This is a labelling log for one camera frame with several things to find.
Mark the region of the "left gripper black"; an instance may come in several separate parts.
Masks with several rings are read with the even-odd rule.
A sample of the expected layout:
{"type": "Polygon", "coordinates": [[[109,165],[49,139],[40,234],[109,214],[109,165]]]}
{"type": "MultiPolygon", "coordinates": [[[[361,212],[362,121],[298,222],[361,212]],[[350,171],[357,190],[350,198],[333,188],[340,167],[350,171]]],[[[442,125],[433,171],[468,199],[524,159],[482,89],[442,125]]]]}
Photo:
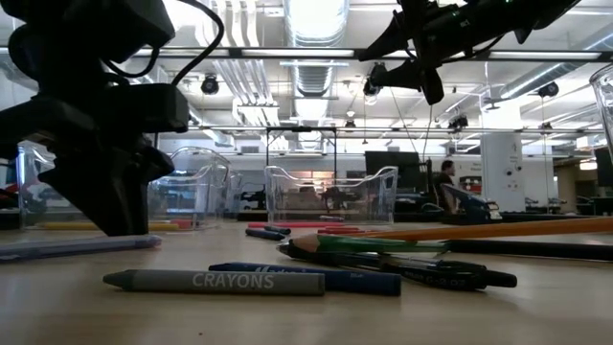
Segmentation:
{"type": "Polygon", "coordinates": [[[148,184],[174,171],[162,151],[140,129],[125,106],[108,102],[94,113],[49,96],[1,111],[1,156],[32,141],[55,156],[55,166],[38,175],[108,236],[148,232],[148,184]]]}

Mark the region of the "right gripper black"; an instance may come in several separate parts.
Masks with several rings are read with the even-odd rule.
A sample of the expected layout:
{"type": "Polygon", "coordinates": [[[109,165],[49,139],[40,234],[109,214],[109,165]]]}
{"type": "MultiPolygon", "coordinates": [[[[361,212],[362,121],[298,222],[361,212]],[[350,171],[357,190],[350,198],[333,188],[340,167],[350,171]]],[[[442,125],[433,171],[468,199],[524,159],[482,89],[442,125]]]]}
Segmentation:
{"type": "Polygon", "coordinates": [[[357,58],[368,61],[405,52],[409,58],[399,67],[376,67],[371,85],[418,89],[428,104],[436,104],[444,95],[437,69],[453,55],[452,49],[462,50],[460,33],[472,24],[484,2],[441,7],[435,1],[400,0],[399,4],[402,11],[393,11],[388,27],[357,58]]]}

